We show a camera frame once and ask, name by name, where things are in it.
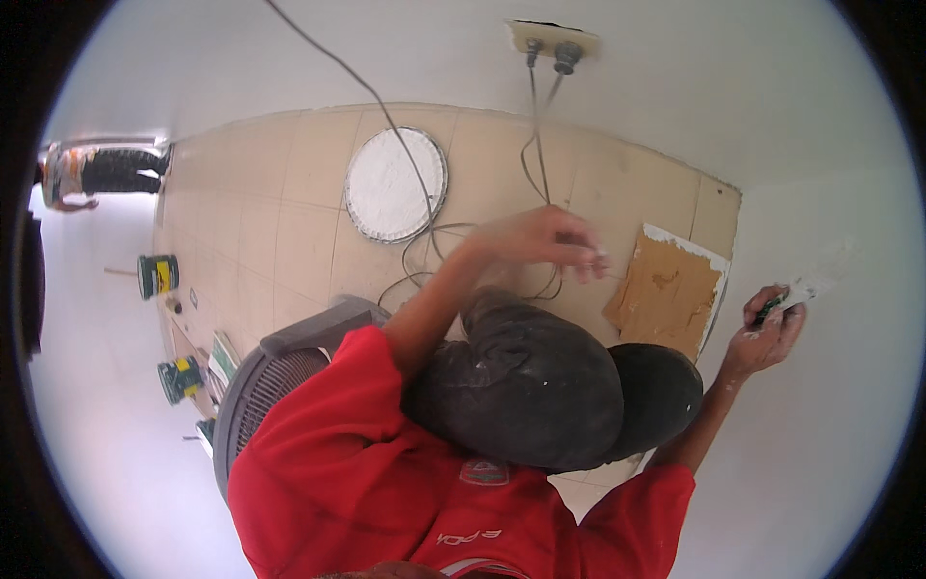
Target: black pants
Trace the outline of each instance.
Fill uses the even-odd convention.
[[[607,349],[581,327],[495,287],[403,396],[432,433],[550,473],[593,469],[668,442],[700,408],[694,365],[663,346]]]
[[[140,170],[153,170],[158,175],[167,172],[169,157],[158,157],[137,149],[102,149],[83,166],[83,191],[94,193],[157,193],[161,181]]]

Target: white wall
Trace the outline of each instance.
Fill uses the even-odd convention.
[[[552,113],[739,186],[876,167],[891,113],[823,0],[348,0],[284,9],[387,101],[528,112],[503,19],[602,37]],[[538,72],[552,76],[542,59]],[[122,0],[65,87],[49,138],[169,133],[372,100],[259,0]]]
[[[156,304],[132,277],[150,254],[152,195],[108,195],[89,213],[42,219],[42,353],[30,373],[39,426],[77,514],[125,577],[250,577],[188,401],[172,408]]]
[[[816,577],[870,509],[923,349],[922,207],[890,102],[822,0],[283,2],[387,101],[527,110],[502,18],[602,36],[553,108],[744,193],[713,372],[743,301],[847,235],[863,255],[810,309],[793,357],[752,381],[698,474],[673,577]],[[550,75],[545,74],[544,82]],[[256,0],[123,0],[47,136],[174,137],[292,108],[368,102]]]
[[[671,577],[822,577],[896,459],[920,378],[923,228],[908,170],[853,170],[743,196],[726,301],[699,361],[720,365],[740,307],[814,248],[861,255],[781,366],[753,377],[696,477]]]

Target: electrical outlet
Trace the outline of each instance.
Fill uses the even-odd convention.
[[[532,22],[529,20],[505,20],[511,31],[511,42],[515,49],[527,54],[527,39],[539,38],[544,41],[544,49],[540,51],[541,57],[554,57],[553,51],[557,44],[571,42],[582,47],[582,58],[595,58],[598,56],[600,39],[597,34],[581,31],[575,28],[566,28],[549,22]]]

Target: hand holding putty knife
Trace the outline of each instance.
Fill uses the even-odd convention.
[[[855,253],[848,239],[824,250],[812,268],[794,278],[787,285],[779,284],[784,291],[765,303],[765,306],[756,314],[752,325],[757,328],[761,327],[762,322],[776,306],[788,309],[830,291],[836,282],[845,276],[849,261]]]

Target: printed shirt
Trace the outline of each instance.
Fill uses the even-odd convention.
[[[659,466],[577,525],[536,469],[474,457],[399,410],[402,378],[376,328],[278,402],[234,462],[228,501],[258,577],[410,560],[451,577],[662,578],[695,480]]]
[[[92,147],[62,149],[59,143],[48,147],[42,178],[42,197],[46,207],[52,207],[67,195],[83,193],[83,166],[94,158]]]

